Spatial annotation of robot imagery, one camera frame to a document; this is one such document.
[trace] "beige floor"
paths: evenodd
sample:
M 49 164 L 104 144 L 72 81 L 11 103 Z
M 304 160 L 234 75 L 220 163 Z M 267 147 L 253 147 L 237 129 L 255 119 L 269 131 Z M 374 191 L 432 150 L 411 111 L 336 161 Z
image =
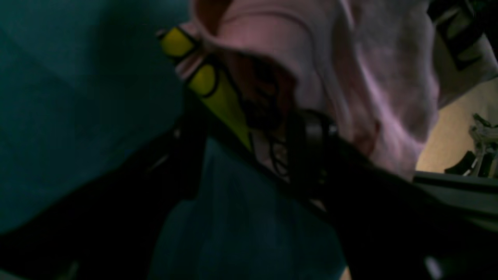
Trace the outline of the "beige floor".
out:
M 469 127 L 472 114 L 498 124 L 498 79 L 483 83 L 440 111 L 439 121 L 422 153 L 417 170 L 444 172 L 458 163 L 465 153 L 474 151 Z

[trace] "yellow object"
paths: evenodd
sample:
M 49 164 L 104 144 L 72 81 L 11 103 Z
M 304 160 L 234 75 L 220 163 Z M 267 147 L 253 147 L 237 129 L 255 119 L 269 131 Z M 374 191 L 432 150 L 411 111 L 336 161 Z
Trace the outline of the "yellow object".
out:
M 192 51 L 194 43 L 179 28 L 171 29 L 162 39 L 161 47 L 167 56 L 181 58 Z
M 164 53 L 179 63 L 198 46 L 197 42 L 180 28 L 170 30 L 160 41 Z M 218 117 L 251 152 L 251 135 L 235 86 L 229 73 L 205 60 L 187 79 L 187 87 Z
M 188 87 L 195 93 L 205 96 L 215 89 L 216 83 L 216 73 L 215 68 L 210 64 L 205 64 L 201 66 L 199 70 L 196 71 Z
M 190 81 L 188 87 L 198 94 L 209 110 L 225 123 L 242 144 L 252 152 L 246 116 L 240 108 L 237 92 L 225 71 L 216 69 L 211 64 L 205 64 L 194 73 Z

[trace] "pink hoodie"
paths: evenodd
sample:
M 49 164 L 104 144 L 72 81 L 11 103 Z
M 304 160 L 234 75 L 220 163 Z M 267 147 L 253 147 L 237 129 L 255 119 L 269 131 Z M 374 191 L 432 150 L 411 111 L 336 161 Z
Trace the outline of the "pink hoodie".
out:
M 293 107 L 329 114 L 340 135 L 372 162 L 411 180 L 438 109 L 498 73 L 485 36 L 464 51 L 451 49 L 451 39 L 470 22 L 462 6 L 433 12 L 431 19 L 428 0 L 191 2 L 192 21 L 181 27 L 202 43 L 177 72 L 187 79 L 213 53 L 242 99 L 263 107 L 252 108 L 255 115 L 272 108 L 257 89 L 276 97 L 276 118 L 283 121 L 248 126 L 257 159 L 283 177 L 274 161 L 285 166 L 283 129 Z M 476 57 L 457 68 L 456 60 Z M 265 81 L 268 71 L 272 81 Z

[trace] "blue fabric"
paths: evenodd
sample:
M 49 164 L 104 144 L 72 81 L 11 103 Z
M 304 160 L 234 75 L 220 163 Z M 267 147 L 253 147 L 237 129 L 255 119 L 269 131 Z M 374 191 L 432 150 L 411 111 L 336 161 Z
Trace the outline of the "blue fabric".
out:
M 330 225 L 209 139 L 199 195 L 168 217 L 149 280 L 338 280 L 345 267 Z
M 0 1 L 0 233 L 171 126 L 154 34 L 187 19 L 185 0 Z

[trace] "dark teal fabric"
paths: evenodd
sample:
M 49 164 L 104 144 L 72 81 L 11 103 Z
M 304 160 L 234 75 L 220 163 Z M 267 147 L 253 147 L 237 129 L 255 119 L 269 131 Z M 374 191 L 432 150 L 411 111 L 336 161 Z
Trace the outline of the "dark teal fabric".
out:
M 345 266 L 329 224 L 208 139 L 199 195 L 168 217 L 149 280 L 338 280 Z
M 154 34 L 187 20 L 187 3 L 0 1 L 0 233 L 171 126 L 181 84 Z M 151 279 L 338 279 L 328 225 L 212 140 L 207 153 L 200 198 L 168 219 Z
M 187 19 L 185 0 L 0 1 L 0 233 L 171 126 L 154 34 Z

